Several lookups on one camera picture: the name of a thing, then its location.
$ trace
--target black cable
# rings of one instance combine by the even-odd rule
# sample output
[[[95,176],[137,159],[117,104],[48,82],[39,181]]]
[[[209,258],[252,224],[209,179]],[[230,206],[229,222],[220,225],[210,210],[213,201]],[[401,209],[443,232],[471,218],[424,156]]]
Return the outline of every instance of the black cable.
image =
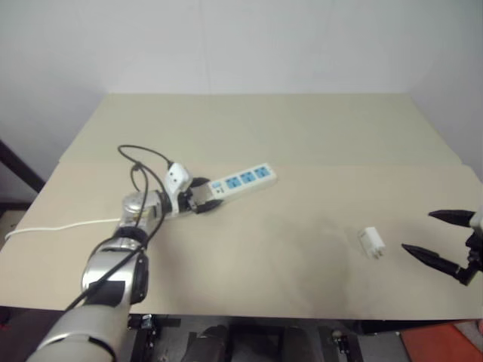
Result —
[[[133,166],[133,167],[131,167],[131,172],[129,174],[129,177],[131,178],[131,183],[133,184],[136,191],[139,191],[139,187],[137,187],[136,180],[134,179],[134,172],[135,172],[135,169],[134,169],[134,166]]]
[[[139,253],[142,249],[143,246],[140,245],[136,249],[132,250],[123,260],[114,265],[106,274],[104,274],[94,283],[91,283],[88,289],[84,290],[77,298],[73,300],[72,303],[69,304],[69,306],[66,308],[66,311],[70,311],[71,309],[75,308],[75,306],[78,305],[84,298],[92,296],[94,293],[96,293],[114,273],[127,264],[129,260],[131,260],[131,258]]]
[[[161,188],[161,190],[166,194],[166,188],[165,188],[165,185],[163,184],[163,182],[161,181],[161,179],[159,178],[159,176],[153,171],[151,170],[149,167],[147,167],[145,164],[143,164],[142,162],[126,155],[123,151],[122,151],[122,148],[123,147],[130,147],[130,148],[135,148],[135,149],[144,149],[145,151],[148,151],[148,152],[152,152],[152,153],[155,153],[161,157],[163,157],[166,162],[168,163],[168,167],[170,167],[170,165],[172,164],[171,161],[169,161],[165,156],[163,156],[162,154],[154,151],[154,150],[151,150],[151,149],[146,149],[145,147],[141,147],[141,146],[134,146],[134,145],[121,145],[118,147],[118,151],[121,155],[123,155],[126,159],[128,159],[129,161],[132,161],[134,162],[134,165],[133,167],[131,168],[131,180],[133,181],[133,185],[136,189],[137,186],[136,186],[136,183],[134,182],[134,171],[135,171],[135,167],[138,167],[139,170],[142,170],[143,171],[143,175],[145,176],[145,181],[146,181],[146,188],[145,188],[145,195],[144,195],[144,198],[143,198],[143,206],[141,207],[141,213],[143,212],[143,208],[144,208],[144,204],[146,202],[146,196],[147,196],[147,184],[148,184],[148,178],[147,178],[147,175],[146,175],[146,172],[147,171],[155,180],[156,182],[159,184],[159,187]],[[162,200],[162,197],[161,197],[161,194],[158,194],[158,197],[159,197],[159,202],[160,202],[160,205],[161,205],[161,209],[163,208],[163,200]],[[152,239],[152,237],[156,234],[156,232],[161,228],[161,225],[162,223],[165,221],[165,212],[162,210],[162,215],[161,217],[159,218],[159,221],[158,221],[158,224],[156,224],[156,227],[152,230],[151,234],[148,236],[148,238],[146,239],[146,243],[145,245],[147,246],[148,242]],[[98,248],[104,244],[105,242],[111,240],[110,239],[106,239],[105,241],[103,241],[102,243],[100,243],[95,250],[98,250]],[[69,304],[69,306],[66,308],[66,311],[69,311],[71,309],[73,309],[74,307],[76,307],[83,299],[85,298],[88,298],[89,296],[92,296],[94,293],[96,293],[102,286],[103,284],[114,274],[116,273],[120,268],[122,268],[124,265],[126,265],[133,256],[135,256],[136,254],[138,254],[139,252],[143,252],[143,249],[144,249],[144,246],[143,245],[140,245],[139,247],[137,247],[136,249],[132,250],[123,260],[121,260],[119,263],[117,263],[116,265],[114,265],[109,271],[106,272],[106,274],[104,274],[102,277],[100,277],[97,281],[95,281],[94,283],[92,283],[86,290],[84,290],[84,292],[82,292],[77,298],[74,299],[74,301],[72,301],[72,303]]]
[[[137,145],[120,145],[118,146],[118,152],[126,157],[129,161],[132,161],[134,163],[138,162],[138,160],[132,158],[131,156],[127,155],[125,152],[122,151],[122,149],[142,149],[143,151],[151,152],[154,153],[155,155],[158,155],[159,157],[163,158],[167,163],[168,163],[168,168],[173,164],[173,161],[164,156],[162,153],[155,151],[154,149],[148,149],[147,147],[143,146],[137,146]]]
[[[111,236],[110,238],[107,238],[106,240],[103,240],[101,241],[95,248],[94,250],[91,251],[91,255],[89,256],[88,260],[95,254],[97,253],[97,251],[100,249],[100,247],[102,247],[104,244],[107,244],[109,243],[112,239],[114,239],[113,236]]]
[[[133,175],[133,172],[137,171],[137,170],[141,171],[141,173],[144,176],[144,195],[143,195],[143,202],[142,202],[141,208],[139,210],[139,214],[137,215],[136,223],[134,224],[135,228],[139,225],[139,221],[141,220],[141,217],[143,216],[144,206],[146,205],[146,199],[148,197],[148,189],[149,189],[148,175],[146,175],[146,171],[143,169],[143,164],[134,164],[133,167],[131,167],[131,175]]]

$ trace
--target silver robot arm segment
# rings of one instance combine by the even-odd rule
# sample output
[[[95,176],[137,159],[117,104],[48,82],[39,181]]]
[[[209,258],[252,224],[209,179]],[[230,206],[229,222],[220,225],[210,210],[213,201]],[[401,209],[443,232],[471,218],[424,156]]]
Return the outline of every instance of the silver robot arm segment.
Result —
[[[99,244],[89,257],[82,276],[83,291],[133,250],[146,246],[143,243],[165,210],[163,196],[156,191],[149,192],[142,210],[142,192],[123,200],[122,219],[114,235]],[[83,305],[69,310],[55,323],[28,362],[116,360],[131,305],[146,297],[148,264],[143,250],[133,256],[94,295],[88,296]]]

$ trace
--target power plug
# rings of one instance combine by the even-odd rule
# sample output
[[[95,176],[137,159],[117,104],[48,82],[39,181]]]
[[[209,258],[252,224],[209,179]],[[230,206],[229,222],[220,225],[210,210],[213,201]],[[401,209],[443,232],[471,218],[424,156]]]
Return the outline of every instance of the power plug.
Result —
[[[376,228],[373,226],[365,228],[358,233],[358,237],[361,241],[362,247],[370,258],[379,259],[383,256],[383,251],[386,248],[386,245]]]
[[[193,178],[188,170],[182,165],[174,162],[165,176],[165,188],[171,202],[171,214],[177,215],[180,212],[178,195],[185,192],[191,185]]]

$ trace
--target white cable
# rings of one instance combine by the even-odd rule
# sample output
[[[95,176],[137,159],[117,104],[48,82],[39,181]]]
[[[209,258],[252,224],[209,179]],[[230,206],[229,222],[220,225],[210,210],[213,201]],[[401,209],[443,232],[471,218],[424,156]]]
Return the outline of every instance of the white cable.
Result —
[[[73,224],[58,226],[56,228],[27,228],[27,229],[20,229],[20,230],[13,230],[5,235],[5,241],[16,234],[21,234],[24,232],[58,232],[59,230],[65,230],[70,228],[75,228],[76,226],[84,226],[90,224],[101,224],[102,222],[118,222],[120,219],[104,219],[104,220],[91,220],[91,221],[81,221],[75,222]]]

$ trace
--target table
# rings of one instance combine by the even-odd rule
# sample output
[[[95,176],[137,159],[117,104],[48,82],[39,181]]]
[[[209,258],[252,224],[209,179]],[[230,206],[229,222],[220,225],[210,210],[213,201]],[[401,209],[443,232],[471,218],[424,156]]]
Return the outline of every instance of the table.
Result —
[[[109,95],[19,228],[120,216],[129,163],[115,147],[165,152],[217,178],[268,161],[277,184],[206,215],[167,221],[149,245],[149,293],[133,312],[351,319],[481,315],[468,286],[400,243],[465,264],[469,230],[426,216],[475,210],[481,183],[411,100],[392,95]],[[160,160],[143,156],[164,172]],[[375,225],[386,255],[356,232]],[[17,235],[0,252],[0,305],[62,309],[92,248],[115,225]]]

